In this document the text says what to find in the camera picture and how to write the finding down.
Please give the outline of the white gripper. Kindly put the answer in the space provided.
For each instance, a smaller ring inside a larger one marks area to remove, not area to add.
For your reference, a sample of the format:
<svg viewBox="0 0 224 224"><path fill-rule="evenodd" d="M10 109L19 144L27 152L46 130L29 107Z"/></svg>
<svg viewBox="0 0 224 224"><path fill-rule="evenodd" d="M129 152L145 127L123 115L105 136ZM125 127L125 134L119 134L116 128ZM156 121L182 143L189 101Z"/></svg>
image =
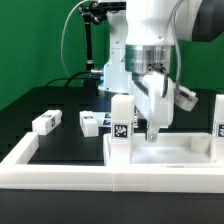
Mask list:
<svg viewBox="0 0 224 224"><path fill-rule="evenodd" d="M150 125L146 130L146 140L157 140L158 128L168 127L173 121L174 87L168 79L166 96L163 97L164 76L158 72L149 72L142 79L145 93L135 82L131 84L131 94L135 97L135 106Z"/></svg>

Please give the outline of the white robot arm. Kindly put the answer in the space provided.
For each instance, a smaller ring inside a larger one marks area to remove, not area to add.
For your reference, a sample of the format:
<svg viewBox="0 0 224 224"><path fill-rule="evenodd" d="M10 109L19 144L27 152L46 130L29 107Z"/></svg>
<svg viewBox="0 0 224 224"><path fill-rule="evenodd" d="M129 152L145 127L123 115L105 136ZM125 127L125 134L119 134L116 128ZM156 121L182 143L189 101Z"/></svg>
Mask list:
<svg viewBox="0 0 224 224"><path fill-rule="evenodd" d="M180 40L210 42L224 33L224 0L97 0L110 25L105 92L132 95L147 121L146 139L173 121L175 106L193 109L196 96L171 80Z"/></svg>

